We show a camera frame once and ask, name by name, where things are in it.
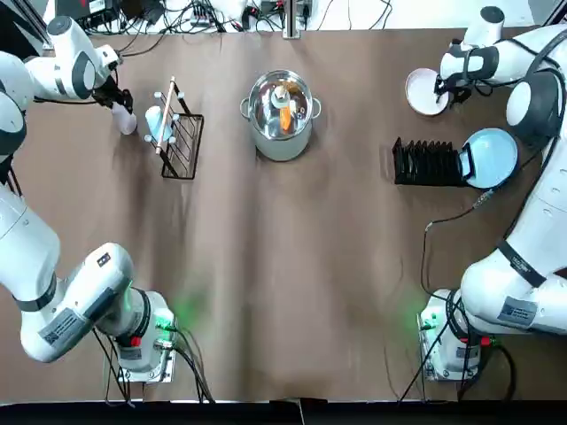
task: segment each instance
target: black wire rack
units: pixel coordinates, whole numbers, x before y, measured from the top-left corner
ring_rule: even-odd
[[[163,161],[161,176],[165,179],[194,180],[205,117],[190,111],[185,103],[185,94],[175,82],[174,91],[183,112],[175,112],[171,105],[167,109],[167,125],[172,130],[172,136],[167,141],[166,149],[159,153]],[[154,97],[160,101],[161,108],[165,108],[166,96],[156,92]],[[146,135],[144,140],[157,148],[158,141],[152,135]]]

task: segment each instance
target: table surface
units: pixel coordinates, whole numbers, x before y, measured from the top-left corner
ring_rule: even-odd
[[[435,118],[408,106],[406,76],[436,68],[458,36],[462,30],[309,33],[298,42],[172,35],[120,67],[137,135],[120,136],[104,108],[33,105],[15,168],[29,206],[58,233],[58,275],[106,241],[122,244],[136,286],[161,292],[195,332],[218,399],[395,399],[419,365],[423,229],[468,208],[479,192],[394,185],[392,145],[398,136],[460,145],[480,128],[506,128],[506,89]],[[109,40],[119,48],[128,37]],[[277,68],[301,75],[323,105],[307,151],[283,164],[256,154],[238,113],[256,79]],[[143,142],[144,111],[171,75],[206,118],[194,182],[162,179]],[[479,211],[433,229],[432,288],[458,288],[467,265],[492,251],[534,175],[529,167]],[[19,312],[5,290],[0,318],[1,400],[103,397],[94,337],[40,364],[21,348]],[[517,364],[518,398],[566,398],[564,340],[502,340]],[[505,362],[495,359],[470,397],[499,398],[507,382]],[[426,385],[431,398],[454,398],[454,389]],[[178,362],[175,381],[148,385],[144,396],[195,398],[187,367]],[[420,388],[408,397],[420,398]]]

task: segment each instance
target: light blue cup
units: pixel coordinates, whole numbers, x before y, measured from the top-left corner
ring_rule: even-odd
[[[157,142],[159,139],[159,127],[163,120],[163,112],[161,111],[161,108],[157,105],[152,106],[145,112],[145,120],[150,128],[151,137],[153,137],[153,139]],[[172,135],[171,127],[166,124],[166,128],[163,131],[163,140],[169,140],[169,137]]]

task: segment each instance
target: blue plate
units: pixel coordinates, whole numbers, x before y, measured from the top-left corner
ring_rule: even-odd
[[[475,175],[467,179],[470,186],[490,189],[504,182],[517,164],[517,145],[514,138],[499,128],[485,128],[465,142],[475,167]],[[470,172],[466,152],[460,154],[462,175]]]

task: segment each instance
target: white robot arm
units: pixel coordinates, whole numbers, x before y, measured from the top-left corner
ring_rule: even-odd
[[[133,288],[134,266],[116,243],[94,250],[65,279],[55,275],[59,240],[20,197],[0,185],[0,283],[21,310],[29,357],[51,362],[93,328],[114,336],[132,380],[160,381],[175,317],[157,292]]]
[[[69,18],[55,18],[48,32],[55,58],[31,58],[24,64],[0,52],[0,166],[26,136],[24,113],[34,97],[93,96],[100,104],[131,111],[128,91],[119,90],[111,76],[119,63],[112,48],[94,49]],[[97,327],[114,337],[119,363],[131,381],[164,380],[173,366],[169,349],[175,318],[160,294],[131,286],[134,267],[128,253],[105,243],[59,279],[57,235],[3,183],[0,175],[0,284],[21,310],[26,353],[54,361]]]
[[[463,96],[463,91],[478,82],[516,84],[507,105],[508,124],[534,152],[545,148],[545,160],[509,236],[466,270],[460,290],[436,291],[418,315],[420,327],[427,329],[420,332],[423,351],[436,339],[440,342],[426,367],[431,379],[460,380],[467,344],[468,377],[477,372],[478,346],[464,342],[470,331],[480,336],[567,334],[567,280],[555,274],[567,267],[567,26],[541,27],[501,40],[503,21],[500,9],[483,9],[464,40],[453,42],[442,58],[434,91],[449,91],[462,101],[470,95],[465,91]],[[449,307],[459,301],[462,312],[451,313]]]
[[[123,134],[132,133],[136,129],[132,96],[128,90],[120,90],[112,78],[112,71],[122,62],[116,51],[109,45],[95,49],[79,25],[66,16],[53,19],[47,32],[54,57],[21,61],[0,51],[0,96],[10,97],[23,113],[34,98],[57,101],[93,97],[113,111]]]

